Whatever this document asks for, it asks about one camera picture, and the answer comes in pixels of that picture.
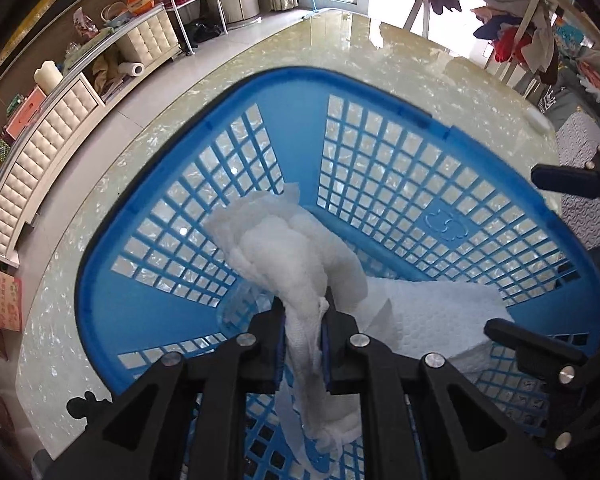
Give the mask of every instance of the blue laundry basket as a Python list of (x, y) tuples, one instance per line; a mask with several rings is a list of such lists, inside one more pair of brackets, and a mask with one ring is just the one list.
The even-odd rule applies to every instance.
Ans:
[[(271, 296), (244, 282), (205, 219), (251, 190), (297, 182), (301, 205), (358, 254), (370, 276), (492, 283), (517, 323), (592, 353), (600, 277), (542, 197), (457, 128), (342, 75), (283, 68), (211, 102), (120, 197), (83, 258), (80, 338), (94, 369), (125, 390), (169, 351), (195, 356), (242, 332)], [(477, 386), (531, 434), (546, 396), (494, 346)], [(246, 475), (305, 478), (269, 396), (249, 396)], [(364, 475), (362, 442), (334, 478)]]

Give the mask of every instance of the pink box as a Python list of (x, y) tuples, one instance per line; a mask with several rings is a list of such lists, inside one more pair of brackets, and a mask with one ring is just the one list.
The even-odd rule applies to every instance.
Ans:
[(29, 124), (33, 115), (38, 111), (45, 98), (45, 93), (36, 85), (29, 94), (29, 97), (27, 97), (20, 108), (18, 108), (18, 111), (9, 122), (9, 125), (5, 128), (11, 137), (14, 139), (18, 138), (21, 131), (24, 130), (24, 127)]

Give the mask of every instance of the metal screw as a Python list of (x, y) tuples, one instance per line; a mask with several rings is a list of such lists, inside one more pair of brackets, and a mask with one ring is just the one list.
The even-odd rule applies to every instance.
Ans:
[(569, 384), (576, 377), (576, 370), (573, 366), (567, 365), (558, 374), (558, 380), (562, 384)]
[(558, 438), (555, 439), (555, 449), (557, 449), (558, 451), (563, 450), (567, 447), (569, 447), (569, 444), (571, 443), (571, 433), (568, 432), (564, 432), (561, 433)]
[(425, 355), (424, 362), (428, 367), (440, 368), (445, 363), (445, 357), (435, 352), (431, 352), (430, 354)]
[(371, 343), (371, 339), (366, 334), (354, 334), (349, 338), (349, 342), (356, 348), (364, 348)]
[(240, 334), (235, 340), (240, 346), (253, 346), (258, 339), (253, 334), (245, 332), (244, 334)]
[(168, 352), (160, 358), (160, 362), (165, 366), (175, 366), (182, 360), (180, 352)]

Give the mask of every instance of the paper towel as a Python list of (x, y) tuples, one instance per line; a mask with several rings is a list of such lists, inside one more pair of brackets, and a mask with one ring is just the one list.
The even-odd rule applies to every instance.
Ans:
[(494, 285), (368, 278), (367, 287), (368, 296), (351, 312), (360, 332), (414, 359), (442, 354), (469, 380), (491, 365), (493, 343), (484, 324), (511, 320)]
[(144, 65), (142, 63), (120, 63), (118, 72), (127, 74), (131, 77), (138, 77), (144, 73)]
[(45, 61), (42, 66), (33, 73), (33, 79), (40, 89), (46, 94), (58, 86), (62, 81), (62, 74), (53, 61)]

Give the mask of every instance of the tufted cabinet drawer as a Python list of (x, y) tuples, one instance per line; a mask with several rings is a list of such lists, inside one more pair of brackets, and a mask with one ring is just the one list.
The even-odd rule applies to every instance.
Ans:
[(13, 163), (0, 189), (0, 254), (20, 233), (20, 216), (33, 190), (64, 143), (98, 105), (83, 76), (48, 111)]
[(176, 46), (178, 38), (164, 10), (140, 23), (116, 44), (127, 61), (148, 66)]

